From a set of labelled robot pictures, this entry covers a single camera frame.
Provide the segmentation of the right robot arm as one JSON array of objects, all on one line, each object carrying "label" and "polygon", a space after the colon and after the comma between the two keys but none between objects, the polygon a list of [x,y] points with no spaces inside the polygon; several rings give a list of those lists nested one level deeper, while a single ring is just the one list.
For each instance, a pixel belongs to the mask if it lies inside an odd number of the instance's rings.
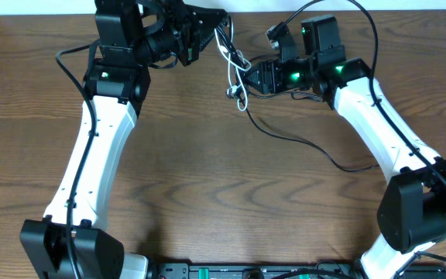
[{"label": "right robot arm", "polygon": [[377,212],[380,234],[351,276],[446,278],[446,259],[417,265],[428,249],[446,239],[446,159],[424,143],[386,100],[372,69],[348,59],[332,15],[301,23],[305,58],[285,23],[267,38],[278,51],[245,73],[245,84],[264,95],[312,90],[359,134],[387,183]]}]

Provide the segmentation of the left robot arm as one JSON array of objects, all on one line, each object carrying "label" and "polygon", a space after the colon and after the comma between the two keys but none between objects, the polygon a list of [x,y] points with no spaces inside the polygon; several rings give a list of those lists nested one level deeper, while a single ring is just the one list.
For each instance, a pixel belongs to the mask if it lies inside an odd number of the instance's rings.
[{"label": "left robot arm", "polygon": [[106,231],[119,159],[149,72],[195,62],[230,17],[182,1],[96,0],[95,7],[98,38],[86,46],[87,70],[76,82],[84,99],[77,141],[43,218],[26,220],[19,238],[40,278],[154,278],[147,257],[127,253]]}]

